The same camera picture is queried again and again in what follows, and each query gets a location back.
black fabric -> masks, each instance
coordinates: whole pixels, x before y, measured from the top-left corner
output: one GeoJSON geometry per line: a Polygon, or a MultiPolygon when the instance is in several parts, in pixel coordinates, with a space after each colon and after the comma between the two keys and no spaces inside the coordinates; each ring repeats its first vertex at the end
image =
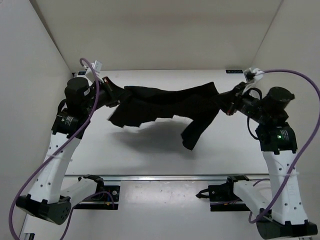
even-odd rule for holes
{"type": "Polygon", "coordinates": [[[180,91],[166,91],[143,86],[125,86],[130,96],[120,103],[109,121],[123,128],[139,127],[157,118],[174,115],[193,120],[182,132],[182,144],[192,150],[201,134],[219,112],[214,96],[218,91],[213,82],[180,91]]]}

black cloth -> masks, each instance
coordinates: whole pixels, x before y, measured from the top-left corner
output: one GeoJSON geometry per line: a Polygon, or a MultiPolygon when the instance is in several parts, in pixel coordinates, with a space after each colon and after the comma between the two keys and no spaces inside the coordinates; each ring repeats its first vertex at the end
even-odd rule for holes
{"type": "Polygon", "coordinates": [[[139,127],[157,118],[174,115],[193,121],[182,132],[182,144],[192,150],[201,134],[219,112],[214,96],[218,91],[213,82],[180,91],[166,91],[143,86],[125,86],[127,97],[109,118],[114,125],[139,127]]]}

black cable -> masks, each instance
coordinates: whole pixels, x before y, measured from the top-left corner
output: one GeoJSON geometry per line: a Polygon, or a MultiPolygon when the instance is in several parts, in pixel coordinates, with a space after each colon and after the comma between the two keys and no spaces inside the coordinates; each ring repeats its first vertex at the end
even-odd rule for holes
{"type": "MultiPolygon", "coordinates": [[[[258,88],[256,88],[256,87],[253,87],[253,88],[250,88],[250,89],[248,90],[248,93],[250,93],[251,91],[257,92],[257,93],[259,94],[260,100],[262,99],[262,92],[261,92],[260,89],[258,89],[258,88]]],[[[250,117],[248,117],[248,118],[246,119],[246,126],[247,126],[247,128],[248,128],[248,131],[249,131],[251,137],[253,137],[255,140],[259,140],[259,138],[252,133],[252,131],[251,131],[251,129],[250,129],[250,124],[249,124],[249,123],[250,123],[250,117]]]]}

